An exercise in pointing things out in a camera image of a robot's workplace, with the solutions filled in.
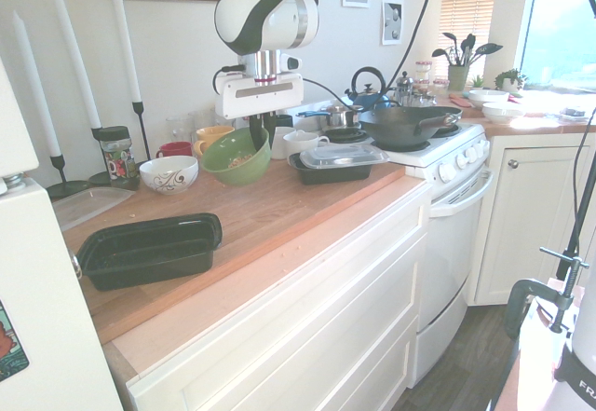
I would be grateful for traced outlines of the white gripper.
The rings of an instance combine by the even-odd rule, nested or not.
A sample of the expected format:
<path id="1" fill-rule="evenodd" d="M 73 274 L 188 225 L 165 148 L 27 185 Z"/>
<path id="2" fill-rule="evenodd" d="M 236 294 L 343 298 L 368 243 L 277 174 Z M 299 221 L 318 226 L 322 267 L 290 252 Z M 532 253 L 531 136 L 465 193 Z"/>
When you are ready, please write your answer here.
<path id="1" fill-rule="evenodd" d="M 283 73 L 273 83 L 260 84 L 242 73 L 218 75 L 216 89 L 219 95 L 215 111 L 225 119 L 250 117 L 251 139 L 256 151 L 264 145 L 264 128 L 272 146 L 276 133 L 277 114 L 274 111 L 298 106 L 304 99 L 304 82 L 296 73 Z"/>

